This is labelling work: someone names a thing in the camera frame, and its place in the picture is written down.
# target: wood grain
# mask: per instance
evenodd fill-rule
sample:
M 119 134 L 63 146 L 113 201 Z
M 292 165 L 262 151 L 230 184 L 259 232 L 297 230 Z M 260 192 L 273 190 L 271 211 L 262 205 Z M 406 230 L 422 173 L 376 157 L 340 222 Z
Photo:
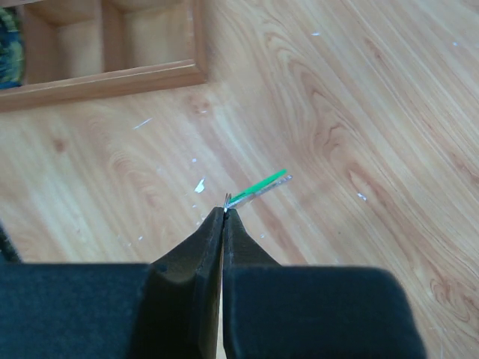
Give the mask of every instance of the wood grain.
M 0 91 L 0 111 L 166 88 L 198 85 L 205 74 L 193 60 L 138 67 Z
M 476 358 L 474 2 L 205 7 L 207 85 L 0 115 L 0 218 L 25 259 L 155 260 L 287 168 L 241 208 L 250 234 L 281 263 L 392 271 L 430 358 Z

